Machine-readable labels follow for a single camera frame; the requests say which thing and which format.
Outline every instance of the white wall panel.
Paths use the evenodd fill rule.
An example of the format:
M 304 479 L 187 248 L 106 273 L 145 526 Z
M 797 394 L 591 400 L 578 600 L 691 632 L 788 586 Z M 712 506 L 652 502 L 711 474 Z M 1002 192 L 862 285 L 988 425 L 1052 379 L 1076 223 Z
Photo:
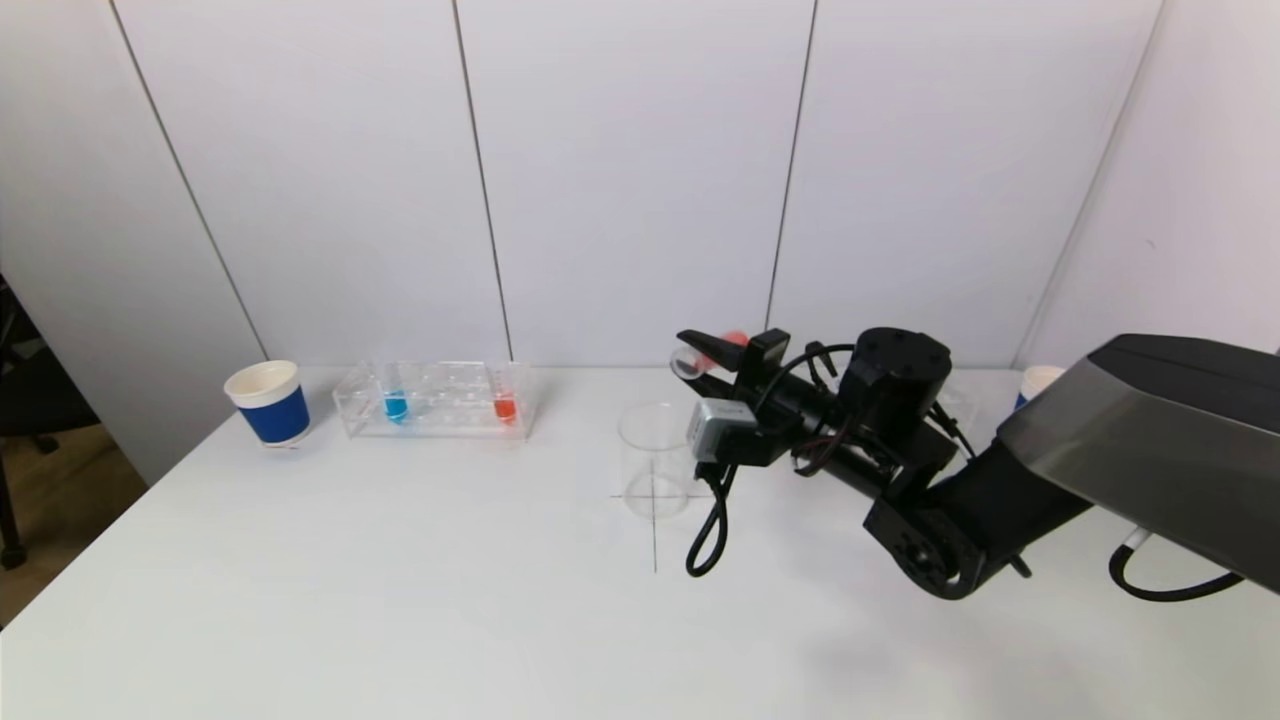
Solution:
M 148 483 L 262 360 L 106 3 L 0 3 L 0 269 Z
M 1024 363 L 1124 332 L 1280 346 L 1280 6 L 1170 1 Z
M 506 357 L 449 3 L 118 5 L 273 357 Z
M 1158 0 L 820 3 L 771 324 L 1007 366 Z
M 458 4 L 516 359 L 764 323 L 812 0 Z

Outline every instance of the white table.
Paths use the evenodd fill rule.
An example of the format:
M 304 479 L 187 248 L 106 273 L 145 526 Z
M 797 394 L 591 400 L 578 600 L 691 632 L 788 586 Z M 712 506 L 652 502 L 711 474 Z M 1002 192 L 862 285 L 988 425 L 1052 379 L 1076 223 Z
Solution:
M 691 402 L 666 370 L 547 372 L 525 445 L 348 441 L 338 375 L 308 370 L 300 450 L 232 418 L 4 630 L 4 720 L 1280 716 L 1280 597 L 1129 598 L 1105 511 L 946 602 L 867 498 L 778 462 L 739 474 L 695 580 L 708 501 L 650 527 L 609 498 L 620 410 Z M 954 375 L 983 445 L 1016 378 Z M 1132 571 L 1217 570 L 1153 541 Z

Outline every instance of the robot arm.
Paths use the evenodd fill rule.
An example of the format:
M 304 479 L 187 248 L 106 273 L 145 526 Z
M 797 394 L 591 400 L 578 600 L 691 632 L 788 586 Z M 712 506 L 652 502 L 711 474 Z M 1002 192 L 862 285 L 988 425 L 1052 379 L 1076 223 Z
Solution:
M 1029 577 L 1023 548 L 1093 503 L 1280 588 L 1280 569 L 1266 560 L 1274 543 L 1262 542 L 1280 527 L 1277 357 L 1121 336 L 1006 420 L 964 469 L 934 480 L 956 452 L 947 436 L 959 433 L 936 402 L 951 360 L 933 338 L 876 328 L 856 345 L 810 343 L 782 364 L 790 336 L 778 329 L 745 347 L 696 331 L 678 337 L 736 373 L 732 384 L 685 380 L 709 398 L 699 404 L 690 441 L 698 475 L 717 497 L 690 551 L 694 575 L 723 550 L 736 468 L 790 452 L 801 474 L 824 470 L 872 497 L 864 527 L 913 582 L 946 600 L 966 597 L 1005 566 Z M 818 363 L 835 374 L 835 352 L 851 357 L 832 391 Z M 813 382 L 791 374 L 801 363 Z M 1234 391 L 1226 400 L 1224 387 Z M 1260 388 L 1275 396 L 1260 398 Z M 1199 447 L 1208 441 L 1225 445 Z M 1253 507 L 1258 502 L 1266 510 Z M 1240 512 L 1253 516 L 1242 524 Z M 716 524 L 717 548 L 696 566 Z

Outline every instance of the black chair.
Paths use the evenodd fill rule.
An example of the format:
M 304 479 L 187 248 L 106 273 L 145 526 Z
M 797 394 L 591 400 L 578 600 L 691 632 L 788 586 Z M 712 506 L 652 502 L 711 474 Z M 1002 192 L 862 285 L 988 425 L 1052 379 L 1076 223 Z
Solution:
M 13 351 L 15 338 L 23 337 L 35 325 L 26 316 L 17 299 L 8 288 L 0 287 L 0 316 L 4 318 L 0 334 L 0 363 L 12 369 L 0 375 L 0 437 L 31 437 L 44 454 L 58 450 L 58 443 L 47 436 L 86 428 L 99 423 L 97 415 L 67 375 L 58 357 L 47 347 L 31 357 Z M 4 551 L 0 565 L 12 570 L 27 561 L 27 548 L 18 537 L 18 521 L 13 514 L 9 480 L 0 461 L 0 534 Z

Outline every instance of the clear acrylic rack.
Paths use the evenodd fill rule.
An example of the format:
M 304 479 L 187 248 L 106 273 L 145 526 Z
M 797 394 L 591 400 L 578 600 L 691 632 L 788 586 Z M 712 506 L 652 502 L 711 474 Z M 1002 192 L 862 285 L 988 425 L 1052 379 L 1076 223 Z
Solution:
M 524 439 L 535 410 L 520 363 L 364 363 L 333 391 L 348 437 Z

